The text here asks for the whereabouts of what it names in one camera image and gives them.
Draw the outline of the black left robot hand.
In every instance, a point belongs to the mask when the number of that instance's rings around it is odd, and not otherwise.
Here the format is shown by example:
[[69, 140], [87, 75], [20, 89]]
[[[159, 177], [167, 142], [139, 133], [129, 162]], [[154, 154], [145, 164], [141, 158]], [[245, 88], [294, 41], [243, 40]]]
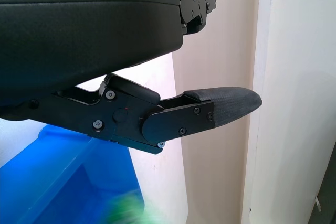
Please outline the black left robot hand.
[[160, 95], [116, 71], [178, 50], [216, 0], [1, 0], [1, 118], [158, 154], [166, 141], [258, 109], [254, 91]]

